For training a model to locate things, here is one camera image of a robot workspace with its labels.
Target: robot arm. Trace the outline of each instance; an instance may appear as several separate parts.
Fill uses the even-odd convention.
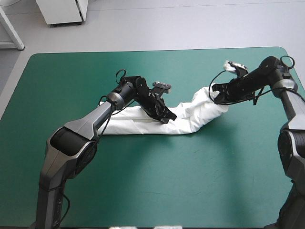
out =
[[[256,90],[270,86],[280,98],[288,119],[278,138],[278,150],[285,174],[292,179],[293,187],[283,205],[278,221],[266,229],[305,228],[305,100],[297,94],[297,84],[282,60],[269,56],[257,69],[248,73],[243,65],[229,62],[230,72],[237,78],[229,83],[214,84],[219,91],[214,99],[218,104],[232,104],[252,100]]]
[[[155,82],[149,89],[140,76],[123,77],[107,95],[107,101],[85,117],[66,123],[48,140],[44,165],[40,173],[36,229],[55,229],[61,223],[61,207],[67,179],[76,177],[89,164],[97,150],[98,129],[115,110],[122,110],[136,100],[152,118],[163,123],[175,120],[176,115],[164,104],[162,94],[171,86]]]

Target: green mat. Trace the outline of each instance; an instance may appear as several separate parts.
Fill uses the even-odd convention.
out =
[[[36,54],[0,121],[0,225],[35,221],[46,139],[94,109],[115,86],[115,73],[170,83],[168,106],[222,70],[225,60],[254,70],[279,47],[149,52]],[[304,90],[294,70],[292,75]],[[234,75],[225,73],[218,82]],[[277,151],[286,116],[268,94],[257,106],[233,105],[189,135],[103,136],[95,159],[66,185],[71,209],[62,226],[183,225],[262,227],[277,219],[291,187]]]

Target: white cabinet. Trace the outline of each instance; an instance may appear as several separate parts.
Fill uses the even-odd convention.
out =
[[[36,0],[47,24],[86,20],[88,0]]]

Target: folded fabric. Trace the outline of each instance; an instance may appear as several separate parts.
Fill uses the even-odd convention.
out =
[[[177,107],[169,108],[177,118],[167,124],[150,118],[140,106],[127,107],[111,117],[104,134],[183,135],[196,132],[203,125],[228,111],[228,106],[214,104],[209,98],[208,91],[209,87],[203,87],[194,94],[190,103],[180,103]],[[215,98],[218,93],[211,91],[211,97]]]

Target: white table leg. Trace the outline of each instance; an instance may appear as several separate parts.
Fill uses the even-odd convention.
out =
[[[8,17],[4,13],[1,6],[0,6],[0,23],[3,25],[4,29],[8,33],[11,40],[15,43],[17,49],[24,50],[24,44],[22,43],[20,37],[16,33],[14,27],[12,26],[11,22],[9,21]]]

